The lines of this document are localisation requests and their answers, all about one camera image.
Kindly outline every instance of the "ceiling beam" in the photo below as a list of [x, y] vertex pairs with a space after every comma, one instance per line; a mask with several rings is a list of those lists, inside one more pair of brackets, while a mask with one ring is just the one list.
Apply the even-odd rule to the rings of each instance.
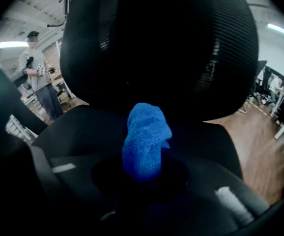
[[32, 24], [47, 28], [47, 24], [53, 25], [58, 24], [59, 21], [53, 17], [47, 15], [46, 13], [36, 9], [35, 7], [15, 0], [10, 7], [3, 14], [2, 18], [11, 18], [15, 20], [20, 20], [24, 22], [31, 22]]

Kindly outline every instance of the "wooden floor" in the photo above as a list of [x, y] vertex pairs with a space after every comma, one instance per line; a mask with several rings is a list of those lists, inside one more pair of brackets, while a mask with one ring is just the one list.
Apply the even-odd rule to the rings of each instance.
[[[66, 112], [78, 105], [88, 105], [74, 98], [71, 107], [63, 106]], [[230, 134], [241, 164], [244, 181], [271, 205], [281, 198], [284, 186], [284, 134], [278, 139], [275, 122], [252, 104], [247, 113], [235, 114], [209, 121], [225, 127]]]

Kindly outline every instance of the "chair seat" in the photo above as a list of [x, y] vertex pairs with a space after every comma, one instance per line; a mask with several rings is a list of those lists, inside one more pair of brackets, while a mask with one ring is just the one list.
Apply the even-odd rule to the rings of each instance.
[[[81, 105], [49, 125], [33, 142], [50, 158], [122, 151], [127, 136], [128, 114], [119, 114]], [[234, 144], [220, 125], [199, 122], [193, 126], [168, 124], [169, 145], [189, 159], [200, 157], [219, 163], [239, 178], [242, 172]]]

